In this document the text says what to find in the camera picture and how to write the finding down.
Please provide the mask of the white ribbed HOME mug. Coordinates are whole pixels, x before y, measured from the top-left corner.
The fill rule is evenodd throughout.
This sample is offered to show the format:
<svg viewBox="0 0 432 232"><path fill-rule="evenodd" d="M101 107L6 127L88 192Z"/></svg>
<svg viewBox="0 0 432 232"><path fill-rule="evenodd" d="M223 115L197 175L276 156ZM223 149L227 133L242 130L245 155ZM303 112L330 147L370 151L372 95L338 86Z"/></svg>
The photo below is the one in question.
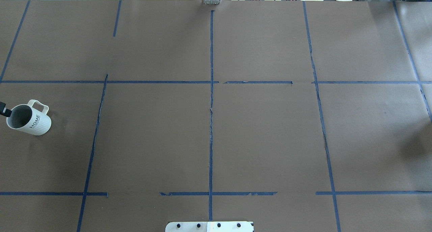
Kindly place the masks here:
<svg viewBox="0 0 432 232"><path fill-rule="evenodd" d="M10 129L22 131L34 136L46 134L52 126L52 120L47 115L49 106L31 99L27 104L12 108L10 117L6 118Z"/></svg>

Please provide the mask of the white pillar with base plate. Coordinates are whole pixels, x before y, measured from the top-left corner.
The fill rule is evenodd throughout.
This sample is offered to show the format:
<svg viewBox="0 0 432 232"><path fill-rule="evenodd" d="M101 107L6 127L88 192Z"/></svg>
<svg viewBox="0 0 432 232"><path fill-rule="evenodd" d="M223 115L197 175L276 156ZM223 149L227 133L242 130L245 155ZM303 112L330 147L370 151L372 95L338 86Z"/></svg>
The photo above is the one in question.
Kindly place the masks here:
<svg viewBox="0 0 432 232"><path fill-rule="evenodd" d="M169 222L166 232L254 232L253 222L248 221L203 221Z"/></svg>

